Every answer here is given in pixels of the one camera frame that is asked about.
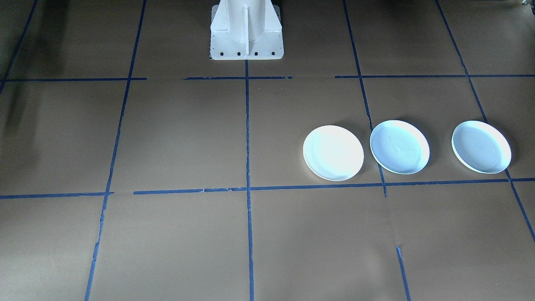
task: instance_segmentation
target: plate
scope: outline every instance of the plate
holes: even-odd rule
[[[511,147],[505,137],[481,121],[465,121],[453,131],[452,148],[466,167],[482,174],[497,174],[511,163]]]
[[[304,140],[303,157],[318,177],[343,181],[354,177],[362,168],[364,150],[350,131],[336,125],[324,125],[310,132]]]
[[[371,133],[370,147],[375,160],[396,174],[414,174],[429,161],[427,139],[419,129],[400,120],[378,124]]]

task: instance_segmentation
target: white metal pedestal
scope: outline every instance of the white metal pedestal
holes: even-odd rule
[[[212,59],[281,59],[284,55],[280,10],[270,0],[221,0],[212,7],[210,30]]]

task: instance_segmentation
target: blue tape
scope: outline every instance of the blue tape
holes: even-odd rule
[[[449,78],[467,77],[466,74],[416,74],[416,75],[363,75],[362,78]],[[469,74],[468,77],[535,77],[535,74]],[[334,76],[334,78],[358,78],[354,76]]]
[[[431,74],[431,75],[363,75],[362,78],[444,78],[444,77],[466,77],[462,74]],[[358,78],[358,76],[334,76],[334,78]]]
[[[471,74],[470,77],[535,77],[535,74]]]
[[[251,76],[249,79],[286,79],[285,76]]]
[[[247,179],[247,232],[249,241],[249,301],[255,300],[255,278],[253,269],[253,221],[251,218],[251,175],[250,175],[250,143],[249,143],[249,61],[245,60],[245,126],[246,126],[246,179]]]
[[[479,97],[477,96],[476,89],[473,86],[472,79],[470,78],[470,74],[468,73],[468,69],[466,65],[464,64],[463,57],[461,55],[461,52],[459,51],[459,47],[457,46],[457,43],[455,42],[455,39],[453,38],[452,30],[449,28],[448,21],[446,20],[446,16],[444,15],[444,12],[442,11],[442,7],[440,7],[440,3],[438,0],[435,0],[437,3],[438,10],[440,11],[440,15],[442,16],[442,20],[444,21],[444,24],[446,25],[446,29],[448,30],[448,34],[450,39],[452,40],[453,46],[455,47],[455,51],[457,51],[457,55],[459,56],[459,60],[461,61],[461,65],[464,69],[464,74],[468,78],[468,82],[470,83],[470,87],[472,88],[472,92],[474,97],[476,98],[477,106],[479,107],[479,111],[481,111],[481,115],[483,116],[483,121],[485,123],[488,123],[487,116],[485,116],[485,112],[483,111],[483,106],[481,105],[481,102],[479,101]]]
[[[535,181],[535,178],[516,178],[511,179],[513,182],[533,182]]]
[[[17,42],[17,46],[15,46],[15,51],[13,51],[11,60],[9,61],[9,64],[7,65],[7,69],[5,71],[2,84],[0,84],[0,95],[2,94],[2,91],[4,90],[6,80],[9,77],[9,72],[11,72],[11,68],[13,68],[13,65],[15,63],[15,58],[17,57],[17,54],[19,53],[20,46],[22,45],[22,41],[24,40],[24,37],[26,36],[26,32],[28,31],[28,27],[30,26],[30,22],[32,21],[36,6],[37,6],[37,0],[34,0],[34,4],[32,5],[32,9],[30,10],[30,14],[28,16],[28,19],[26,20],[24,30],[22,30],[22,33],[20,34],[20,38],[19,38],[19,41]]]
[[[243,76],[187,77],[184,80],[224,80],[224,79],[245,79],[245,77]]]
[[[0,200],[35,199],[35,198],[70,198],[70,197],[102,197],[113,192],[80,192],[80,193],[45,193],[45,194],[12,194],[0,195]]]
[[[137,26],[137,34],[136,34],[136,39],[135,39],[135,43],[134,43],[134,50],[132,51],[132,60],[130,62],[130,70],[128,72],[128,78],[132,77],[132,73],[134,71],[135,56],[136,56],[136,53],[137,53],[137,45],[139,44],[139,37],[141,35],[141,26],[143,25],[143,16],[145,14],[146,5],[147,5],[147,0],[143,0],[143,6],[141,8],[141,15],[140,15],[140,18],[139,18],[139,24]],[[110,191],[110,187],[111,187],[111,180],[112,180],[112,177],[113,177],[113,168],[115,166],[115,159],[117,157],[117,148],[119,146],[119,138],[120,138],[120,135],[121,135],[121,124],[123,122],[123,117],[124,117],[124,114],[125,114],[126,101],[128,100],[128,91],[130,89],[130,82],[131,82],[131,80],[129,80],[129,79],[126,81],[125,96],[123,98],[123,106],[121,107],[121,115],[119,117],[119,124],[117,126],[117,134],[116,134],[116,137],[115,137],[115,145],[113,147],[113,154],[112,154],[112,157],[111,157],[110,175],[109,175],[109,178],[108,178],[108,182],[106,184],[106,192],[109,192]],[[98,228],[98,239],[97,239],[97,242],[95,244],[95,249],[93,250],[93,260],[91,261],[91,269],[89,271],[89,279],[87,280],[85,301],[89,301],[89,296],[91,294],[91,286],[93,284],[93,275],[95,273],[95,266],[96,266],[96,261],[97,261],[97,257],[98,257],[98,248],[100,246],[102,229],[104,227],[104,213],[105,213],[106,207],[108,205],[108,197],[109,197],[109,195],[106,194],[104,196],[104,201],[102,202],[100,226]]]
[[[358,80],[361,84],[361,91],[362,91],[362,98],[364,99],[364,107],[366,108],[366,115],[368,116],[368,121],[370,122],[370,131],[373,131],[373,124],[371,121],[371,115],[370,115],[370,108],[368,107],[368,99],[366,98],[366,91],[364,89],[364,81],[362,80],[362,72],[361,72],[361,66],[358,63],[358,55],[357,55],[357,47],[355,46],[355,39],[353,38],[353,30],[351,28],[351,22],[349,21],[349,13],[347,11],[347,3],[346,0],[342,0],[343,2],[343,10],[346,14],[346,22],[347,22],[347,29],[349,30],[349,37],[351,39],[351,46],[353,47],[353,56],[355,57],[355,65],[357,66],[357,73],[358,73]],[[379,166],[379,174],[381,175],[381,182],[383,184],[383,191],[386,197],[386,185],[385,178],[383,176],[383,169],[380,165]]]
[[[40,78],[40,79],[6,79],[5,82],[53,82],[53,81],[126,81],[147,80],[146,77],[117,77],[117,78]]]
[[[390,182],[386,186],[416,186],[416,185],[450,185],[450,184],[476,184],[476,183],[503,183],[508,179],[478,179],[478,180],[451,180],[451,181],[424,181],[424,182]]]
[[[514,181],[511,179],[511,175],[509,174],[509,171],[505,169],[505,174],[507,175],[507,178],[509,179],[509,183],[511,184],[511,189],[513,190],[513,193],[515,194],[516,202],[518,203],[518,206],[520,207],[520,211],[522,212],[522,215],[524,216],[524,221],[526,221],[526,225],[528,226],[528,229],[531,234],[531,238],[533,238],[533,242],[535,243],[535,232],[533,232],[533,227],[531,226],[530,219],[526,213],[526,210],[524,209],[524,205],[522,204],[522,201],[520,200],[520,197],[518,196],[518,193],[516,192]]]
[[[230,188],[200,188],[200,189],[171,189],[171,190],[139,190],[133,194],[171,194],[171,193],[199,193],[199,192],[225,192],[225,191],[245,191],[246,187]]]
[[[251,187],[252,191],[260,190],[289,190],[289,189],[323,189],[323,188],[349,188],[349,187],[381,187],[382,183],[359,183],[359,184],[325,184],[325,185],[293,185],[293,186],[257,186]]]
[[[407,282],[407,275],[405,274],[405,266],[403,264],[403,257],[401,256],[401,248],[399,246],[396,247],[396,252],[398,253],[398,261],[400,263],[403,286],[405,287],[405,296],[407,297],[407,301],[410,301],[409,283]]]
[[[89,295],[91,294],[91,286],[93,285],[93,276],[95,275],[95,266],[97,263],[98,247],[100,246],[100,240],[102,237],[102,229],[104,226],[104,212],[106,211],[107,206],[108,206],[108,195],[106,194],[104,196],[104,201],[102,202],[101,218],[100,218],[100,222],[98,226],[98,239],[95,244],[95,248],[93,249],[93,259],[91,260],[91,268],[89,269],[89,278],[87,280],[86,296],[84,298],[85,301],[89,301]]]
[[[293,76],[285,77],[285,76],[251,76],[251,77],[243,77],[243,76],[218,76],[218,77],[187,77],[184,80],[229,80],[229,79],[293,79]]]

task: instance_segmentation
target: floor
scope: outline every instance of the floor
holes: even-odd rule
[[[520,2],[284,1],[283,59],[222,62],[216,0],[0,1],[0,299],[534,300]],[[426,135],[422,171],[373,159],[389,119]],[[457,160],[467,120],[505,172]],[[364,145],[341,183],[301,155],[325,124]]]

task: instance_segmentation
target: plate rim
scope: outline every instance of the plate rim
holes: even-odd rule
[[[377,134],[377,131],[376,129],[379,128],[380,130],[380,127],[384,127],[384,126],[387,126],[387,124],[389,123],[399,123],[399,124],[402,124],[404,125],[404,129],[406,130],[407,128],[410,128],[410,129],[414,129],[416,130],[417,133],[419,133],[420,135],[422,135],[422,138],[423,138],[423,142],[425,142],[425,147],[422,145],[422,141],[418,138],[416,138],[411,132],[407,131],[410,135],[412,135],[414,138],[416,138],[416,141],[418,141],[418,145],[420,145],[420,148],[422,150],[423,153],[426,153],[425,154],[425,157],[426,157],[426,162],[425,164],[422,166],[422,168],[414,171],[414,172],[398,172],[398,171],[394,171],[388,167],[386,167],[382,162],[379,161],[379,159],[377,159],[377,156],[375,156],[375,152],[373,151],[373,146],[372,146],[372,138],[374,136],[374,133]],[[426,166],[427,164],[429,163],[429,159],[431,157],[431,149],[429,147],[429,141],[427,140],[427,138],[425,137],[424,133],[422,133],[422,131],[420,131],[419,128],[415,127],[414,125],[406,122],[406,121],[403,121],[403,120],[399,120],[399,119],[390,119],[390,120],[386,120],[386,121],[383,121],[381,123],[379,123],[378,125],[376,125],[373,130],[371,131],[371,135],[370,135],[370,150],[371,150],[371,154],[373,155],[373,158],[375,159],[375,161],[377,161],[377,163],[379,163],[379,165],[381,165],[384,169],[390,171],[390,172],[393,172],[395,174],[398,174],[398,175],[412,175],[412,174],[415,174],[417,172],[420,172],[422,171]]]
[[[490,130],[491,132],[493,133],[490,133],[488,131],[486,131],[488,134],[490,134],[490,136],[494,139],[494,141],[496,141],[496,135],[498,136],[498,139],[503,139],[507,145],[507,155],[506,157],[508,157],[508,162],[506,164],[506,166],[502,169],[502,170],[499,170],[499,171],[496,171],[496,172],[487,172],[487,171],[482,171],[482,170],[478,170],[474,167],[472,167],[470,164],[468,164],[463,158],[461,158],[461,156],[459,155],[459,153],[457,152],[457,149],[455,147],[455,142],[454,142],[454,138],[455,138],[455,133],[457,132],[457,130],[462,126],[469,126],[469,125],[472,125],[472,124],[477,124],[479,126],[482,126],[482,127],[486,127],[488,130]],[[490,124],[486,123],[486,122],[481,122],[481,121],[478,121],[478,120],[468,120],[468,121],[463,121],[461,123],[459,123],[458,126],[455,127],[455,129],[453,130],[453,133],[452,133],[452,149],[453,149],[453,153],[455,154],[455,156],[457,157],[457,159],[459,161],[461,161],[461,163],[468,167],[469,169],[475,171],[475,172],[478,172],[480,174],[487,174],[487,175],[493,175],[493,174],[499,174],[500,172],[506,170],[509,165],[511,164],[511,159],[513,158],[513,154],[512,154],[512,151],[511,151],[511,145],[509,144],[509,141],[507,141],[507,138],[505,138],[505,136],[498,130],[496,129],[495,127],[491,126]]]
[[[307,155],[306,155],[306,153],[305,153],[305,145],[307,144],[307,141],[309,141],[309,139],[311,139],[310,137],[311,137],[311,135],[312,135],[315,131],[319,132],[319,131],[321,131],[322,129],[326,129],[326,128],[333,128],[333,129],[337,129],[337,130],[342,129],[342,130],[346,131],[347,133],[351,134],[351,135],[355,138],[355,140],[356,140],[356,142],[357,142],[357,145],[359,146],[359,152],[358,152],[357,154],[359,155],[359,156],[358,156],[359,158],[362,158],[362,159],[360,160],[360,166],[358,166],[358,168],[356,169],[356,172],[355,172],[353,175],[351,175],[350,177],[348,177],[348,178],[341,179],[341,180],[328,179],[328,178],[326,178],[326,177],[324,177],[324,176],[319,175],[319,174],[318,174],[318,173],[317,173],[317,172],[310,166],[309,160],[307,159]],[[318,177],[320,177],[320,178],[322,178],[322,179],[324,179],[324,180],[327,180],[327,181],[331,181],[331,182],[341,182],[341,181],[349,180],[349,179],[353,178],[354,176],[356,176],[357,173],[358,173],[359,171],[361,171],[362,167],[364,166],[364,147],[362,146],[361,141],[360,141],[360,140],[358,139],[358,137],[357,137],[355,134],[353,134],[350,130],[348,130],[348,129],[346,129],[345,127],[342,127],[342,126],[333,125],[333,124],[327,124],[327,125],[322,125],[322,126],[319,126],[319,127],[315,128],[315,129],[313,129],[312,131],[310,131],[310,133],[307,134],[306,138],[304,139],[302,149],[303,149],[303,159],[304,159],[305,164],[307,165],[308,169],[310,169],[316,176],[318,176]]]

